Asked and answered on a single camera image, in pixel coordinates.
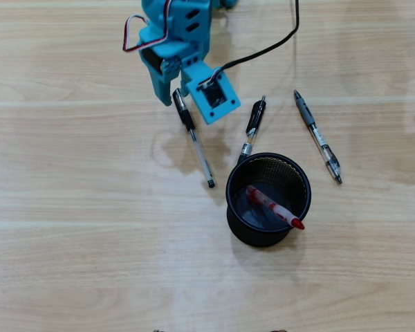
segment red marker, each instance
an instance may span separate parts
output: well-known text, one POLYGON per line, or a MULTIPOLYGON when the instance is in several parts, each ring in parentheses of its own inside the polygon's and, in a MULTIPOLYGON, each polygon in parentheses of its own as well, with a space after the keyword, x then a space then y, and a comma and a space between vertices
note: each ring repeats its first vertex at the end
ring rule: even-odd
POLYGON ((274 212, 281 220, 287 222, 290 226, 298 228, 299 230, 304 229, 302 221, 294 216, 291 211, 282 207, 280 204, 276 204, 276 202, 260 192, 253 185, 249 185, 246 188, 246 196, 253 203, 268 207, 269 210, 274 212))

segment black mesh pen holder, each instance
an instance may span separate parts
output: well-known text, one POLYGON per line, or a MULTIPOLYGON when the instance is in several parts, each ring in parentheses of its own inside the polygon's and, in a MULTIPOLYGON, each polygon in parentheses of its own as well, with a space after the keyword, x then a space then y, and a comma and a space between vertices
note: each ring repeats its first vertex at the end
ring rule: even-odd
POLYGON ((279 154, 255 154, 239 163, 226 185, 227 218, 234 235, 249 246, 268 247, 279 243, 292 228, 285 222, 270 221, 257 214, 246 199, 253 185, 290 210, 300 220, 311 205, 311 185, 300 166, 279 154))

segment wooden table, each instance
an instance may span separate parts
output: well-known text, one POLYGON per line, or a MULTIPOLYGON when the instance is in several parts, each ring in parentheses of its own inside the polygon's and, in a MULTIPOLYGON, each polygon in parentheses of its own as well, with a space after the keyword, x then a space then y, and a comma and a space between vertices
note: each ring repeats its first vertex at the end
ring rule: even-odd
MULTIPOLYGON (((0 332, 415 331, 415 0, 300 6, 295 40, 228 71, 239 110, 209 127, 193 112, 209 190, 121 51, 140 1, 0 0, 0 332), (299 163, 313 199, 306 231, 255 249, 231 235, 224 192, 263 94, 255 152, 299 163)), ((207 63, 280 40, 292 15, 289 0, 215 13, 207 63)))

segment ballpoint pen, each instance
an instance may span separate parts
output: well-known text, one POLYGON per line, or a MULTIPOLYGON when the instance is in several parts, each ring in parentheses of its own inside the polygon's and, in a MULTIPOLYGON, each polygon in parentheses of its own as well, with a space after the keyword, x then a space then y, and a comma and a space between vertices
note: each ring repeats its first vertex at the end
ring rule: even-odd
POLYGON ((206 157, 203 154, 198 138, 195 134, 195 125, 192 121, 189 109, 187 108, 183 96, 181 95, 180 89, 176 89, 172 94, 174 99, 175 107, 177 108, 178 114, 180 116, 181 122, 186 126, 187 131, 191 135, 192 142, 194 143, 196 154, 199 157, 201 168, 203 168, 203 173, 205 174, 207 184, 209 188, 215 187, 214 178, 212 177, 212 172, 206 157))
POLYGON ((317 125, 315 124, 315 120, 313 119, 311 110, 307 107, 303 97, 298 93, 297 90, 294 90, 293 94, 294 94, 299 112, 301 113, 303 117, 303 121, 305 125, 309 128, 309 131, 311 132, 312 136, 314 137, 323 155, 324 161, 326 162, 326 166, 328 170, 332 174, 332 177, 339 184, 342 184, 343 182, 340 176, 341 174, 340 163, 338 162, 337 157, 335 157, 335 154, 333 154, 331 148, 329 147, 326 140, 324 139, 324 136, 318 130, 317 125))
POLYGON ((298 228, 299 230, 304 229, 304 224, 291 211, 286 209, 280 204, 276 204, 272 199, 267 197, 265 194, 260 192, 253 185, 249 185, 246 188, 246 196, 253 203, 266 206, 270 211, 274 212, 281 220, 285 221, 290 227, 298 228))
POLYGON ((264 110, 266 109, 266 96, 263 96, 261 100, 256 102, 252 108, 250 114, 250 119, 248 127, 246 128, 246 142, 243 144, 241 149, 240 157, 238 158, 238 163, 241 163, 252 153, 252 145, 254 144, 255 138, 258 134, 258 128, 263 118, 264 110))

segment robotic arm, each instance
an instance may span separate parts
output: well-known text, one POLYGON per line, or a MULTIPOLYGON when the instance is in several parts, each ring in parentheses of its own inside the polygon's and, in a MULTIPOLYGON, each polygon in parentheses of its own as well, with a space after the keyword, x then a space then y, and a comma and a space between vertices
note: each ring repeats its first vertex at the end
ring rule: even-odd
POLYGON ((140 31, 136 49, 131 50, 139 50, 151 75, 155 94, 164 105, 172 103, 170 83, 181 73, 182 94, 191 94, 208 124, 240 106, 225 73, 211 80, 214 70, 203 61, 210 48, 212 7, 232 7, 235 2, 142 0, 150 21, 140 31))

